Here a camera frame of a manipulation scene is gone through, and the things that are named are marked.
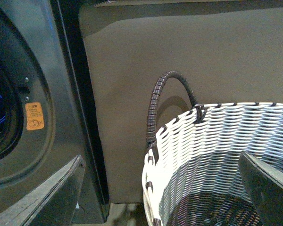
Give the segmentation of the right gripper camera black right finger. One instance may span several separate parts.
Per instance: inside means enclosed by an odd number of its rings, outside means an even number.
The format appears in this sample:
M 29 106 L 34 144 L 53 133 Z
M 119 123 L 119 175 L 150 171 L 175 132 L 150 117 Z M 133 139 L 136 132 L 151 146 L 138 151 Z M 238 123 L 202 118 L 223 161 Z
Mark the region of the right gripper camera black right finger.
M 239 169 L 263 225 L 283 226 L 283 173 L 245 151 L 240 154 Z

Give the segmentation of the right gripper camera black left finger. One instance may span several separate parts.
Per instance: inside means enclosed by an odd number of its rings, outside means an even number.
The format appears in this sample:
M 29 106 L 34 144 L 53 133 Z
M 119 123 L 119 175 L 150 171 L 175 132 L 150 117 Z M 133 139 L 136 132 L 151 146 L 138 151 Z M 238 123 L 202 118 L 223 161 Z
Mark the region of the right gripper camera black left finger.
M 69 226 L 85 172 L 77 155 L 21 200 L 0 213 L 0 226 Z

